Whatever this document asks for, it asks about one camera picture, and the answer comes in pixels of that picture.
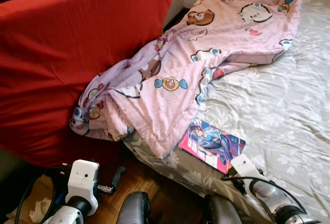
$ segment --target magazine cover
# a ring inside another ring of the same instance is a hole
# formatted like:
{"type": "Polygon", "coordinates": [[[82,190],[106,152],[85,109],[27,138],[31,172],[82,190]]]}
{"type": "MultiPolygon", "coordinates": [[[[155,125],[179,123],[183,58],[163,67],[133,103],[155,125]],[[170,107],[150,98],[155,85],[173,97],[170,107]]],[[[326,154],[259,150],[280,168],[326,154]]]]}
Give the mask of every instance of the magazine cover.
{"type": "Polygon", "coordinates": [[[207,122],[195,118],[188,127],[179,147],[213,166],[228,173],[230,161],[242,153],[245,141],[228,134],[207,122]]]}

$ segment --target wooden floor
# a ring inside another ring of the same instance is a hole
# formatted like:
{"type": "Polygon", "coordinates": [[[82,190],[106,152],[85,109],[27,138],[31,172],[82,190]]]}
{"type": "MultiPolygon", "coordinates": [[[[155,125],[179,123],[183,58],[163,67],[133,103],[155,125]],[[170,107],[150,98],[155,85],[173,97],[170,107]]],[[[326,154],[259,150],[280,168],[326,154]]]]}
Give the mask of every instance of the wooden floor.
{"type": "Polygon", "coordinates": [[[163,177],[139,162],[124,149],[117,165],[107,165],[99,172],[100,183],[110,184],[118,166],[126,167],[117,192],[104,196],[87,224],[115,224],[125,197],[134,190],[147,192],[151,202],[152,224],[198,224],[202,219],[203,198],[187,188],[163,177]]]}

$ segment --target red fabric cover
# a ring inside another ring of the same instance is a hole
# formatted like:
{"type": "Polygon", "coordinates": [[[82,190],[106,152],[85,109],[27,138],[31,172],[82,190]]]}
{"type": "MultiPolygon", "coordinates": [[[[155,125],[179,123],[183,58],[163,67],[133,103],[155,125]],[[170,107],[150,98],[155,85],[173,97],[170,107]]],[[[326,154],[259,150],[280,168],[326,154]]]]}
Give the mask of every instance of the red fabric cover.
{"type": "Polygon", "coordinates": [[[161,34],[171,0],[11,0],[0,4],[0,147],[40,166],[103,163],[114,142],[70,131],[93,77],[161,34]]]}

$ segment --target pink comforter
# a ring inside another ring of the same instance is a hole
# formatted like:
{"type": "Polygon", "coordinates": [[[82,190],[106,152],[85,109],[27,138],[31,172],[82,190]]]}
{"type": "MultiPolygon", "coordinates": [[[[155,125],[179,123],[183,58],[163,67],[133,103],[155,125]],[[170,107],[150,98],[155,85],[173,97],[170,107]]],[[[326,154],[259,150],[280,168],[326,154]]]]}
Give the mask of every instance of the pink comforter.
{"type": "Polygon", "coordinates": [[[272,63],[291,46],[300,8],[301,0],[198,0],[162,37],[93,79],[70,120],[72,130],[109,140],[137,130],[164,158],[211,81],[272,63]]]}

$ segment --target gray floral bedsheet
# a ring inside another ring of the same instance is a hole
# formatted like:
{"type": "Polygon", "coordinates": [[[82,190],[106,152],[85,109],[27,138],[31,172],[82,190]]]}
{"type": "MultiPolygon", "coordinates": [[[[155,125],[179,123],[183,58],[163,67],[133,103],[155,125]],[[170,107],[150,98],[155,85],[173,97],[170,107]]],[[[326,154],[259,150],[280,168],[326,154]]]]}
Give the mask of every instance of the gray floral bedsheet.
{"type": "MultiPolygon", "coordinates": [[[[271,65],[214,81],[198,117],[247,141],[245,154],[324,223],[330,216],[329,0],[303,0],[291,49],[271,65]]],[[[244,223],[269,223],[263,208],[222,175],[176,148],[156,158],[139,134],[124,140],[143,163],[200,195],[221,194],[244,223]]]]}

